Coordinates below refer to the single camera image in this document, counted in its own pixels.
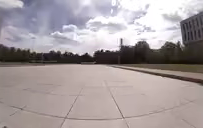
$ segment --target tree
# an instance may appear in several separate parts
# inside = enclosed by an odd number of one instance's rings
[[[166,42],[160,49],[164,56],[164,63],[175,63],[174,57],[176,53],[176,44]]]
[[[146,41],[139,41],[134,46],[134,57],[136,63],[147,62],[147,55],[150,52],[149,44]]]

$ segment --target cloud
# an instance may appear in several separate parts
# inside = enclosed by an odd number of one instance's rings
[[[119,38],[151,48],[181,40],[179,21],[203,10],[199,0],[0,0],[1,43],[77,53],[118,49]]]
[[[178,23],[183,19],[181,16],[178,15],[177,12],[175,12],[174,14],[162,14],[162,16],[164,19],[174,23]]]
[[[0,0],[0,8],[22,8],[24,3],[21,0]]]
[[[95,17],[90,19],[86,26],[88,29],[93,31],[106,30],[110,33],[119,32],[127,29],[126,22],[118,17]]]

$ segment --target pavement joint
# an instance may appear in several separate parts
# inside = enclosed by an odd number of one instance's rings
[[[182,119],[182,121],[184,121],[186,124],[188,124],[189,126],[191,126],[191,127],[193,127],[193,128],[197,128],[197,127],[195,127],[194,125],[192,125],[191,123],[189,123],[187,120],[185,120],[185,119]]]
[[[117,101],[115,100],[115,98],[114,98],[114,96],[113,96],[113,94],[112,94],[110,88],[108,87],[106,81],[104,81],[104,85],[106,86],[106,88],[108,89],[108,91],[109,91],[111,97],[113,98],[114,103],[116,104],[116,106],[117,106],[117,108],[118,108],[118,111],[120,112],[120,114],[121,114],[121,116],[122,116],[122,119],[125,121],[125,123],[126,123],[126,125],[127,125],[127,128],[130,128],[130,127],[129,127],[129,124],[127,123],[127,121],[126,121],[125,118],[124,118],[124,115],[123,115],[122,111],[120,110],[120,107],[119,107],[118,104],[117,104]]]
[[[73,104],[72,104],[71,108],[69,109],[69,111],[68,111],[68,113],[67,113],[67,115],[66,115],[66,118],[68,117],[69,113],[71,112],[71,110],[72,110],[72,108],[73,108],[73,106],[74,106],[75,102],[77,101],[78,97],[81,95],[81,93],[82,93],[82,90],[83,90],[84,86],[81,88],[80,92],[78,93],[77,97],[75,98],[75,100],[74,100],[74,102],[73,102]],[[65,119],[64,119],[64,121],[61,123],[60,128],[63,126],[63,124],[64,124],[64,122],[65,122],[66,118],[65,118]]]

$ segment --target white cloud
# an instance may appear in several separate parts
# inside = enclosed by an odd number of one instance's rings
[[[22,8],[24,3],[21,0],[0,0],[0,7],[4,9]]]
[[[60,3],[58,6],[69,4],[68,7],[73,12],[69,21],[73,21],[75,25],[64,22],[60,24],[63,24],[62,28],[50,30],[48,26],[54,20],[49,17],[50,10],[45,9],[37,13],[36,19],[32,19],[39,23],[38,32],[31,33],[27,26],[23,26],[24,29],[4,28],[3,42],[8,42],[6,38],[21,38],[17,43],[9,43],[18,44],[19,47],[31,47],[31,38],[35,36],[38,50],[59,49],[92,53],[101,48],[117,49],[119,39],[124,38],[125,44],[132,45],[139,40],[146,40],[151,48],[160,48],[167,40],[181,40],[179,21],[203,10],[203,1],[199,0],[113,0],[112,3],[110,0],[79,0],[79,4],[55,1]],[[112,9],[103,6],[108,2]],[[21,8],[23,3],[20,0],[0,0],[0,7]],[[109,12],[109,15],[103,14],[98,8]],[[76,16],[77,19],[81,15],[88,17],[88,20],[77,26],[80,20],[75,22],[71,18]]]
[[[93,31],[105,30],[109,33],[120,32],[127,29],[127,23],[119,17],[95,17],[86,23],[86,27]]]

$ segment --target concrete pavement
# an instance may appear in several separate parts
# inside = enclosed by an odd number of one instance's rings
[[[102,65],[0,67],[0,128],[203,128],[203,86]]]
[[[203,73],[148,69],[148,68],[139,68],[139,67],[119,66],[119,65],[113,65],[112,67],[203,84]]]

